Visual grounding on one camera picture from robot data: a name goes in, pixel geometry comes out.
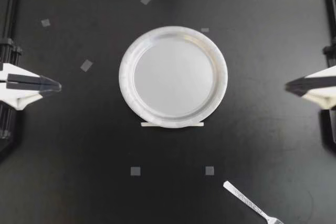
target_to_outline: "metal fork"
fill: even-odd
[[[244,194],[242,194],[236,187],[234,187],[229,181],[225,181],[223,184],[224,188],[227,189],[230,193],[252,208],[255,212],[263,216],[267,220],[268,224],[284,224],[282,221],[274,217],[269,217],[265,214],[259,207],[257,207],[252,201],[250,201]]]

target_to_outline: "white paper plate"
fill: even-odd
[[[186,27],[167,26],[139,37],[126,51],[119,85],[128,106],[147,122],[186,127],[218,107],[227,68],[217,46]]]

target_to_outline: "white plastic stand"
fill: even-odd
[[[190,125],[190,127],[203,127],[203,126],[204,126],[203,122],[195,123],[193,125]],[[148,122],[142,122],[141,127],[161,127],[161,126],[156,125],[156,124],[152,124],[152,123],[148,123]]]

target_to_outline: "black tabletop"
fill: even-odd
[[[0,163],[0,223],[265,223],[225,180],[284,223],[336,219],[336,157],[322,145],[319,108],[284,91],[326,67],[325,0],[20,0],[18,8],[20,66],[63,90],[22,114],[21,143]],[[225,97],[204,127],[140,127],[120,93],[127,47],[169,25],[209,28],[227,62]]]

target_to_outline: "fork handle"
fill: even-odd
[[[250,201],[244,194],[242,194],[236,187],[234,187],[229,181],[224,182],[224,188],[227,189],[230,193],[252,208],[255,212],[263,216],[266,220],[269,219],[268,215],[265,214],[259,207],[257,207],[252,201]]]

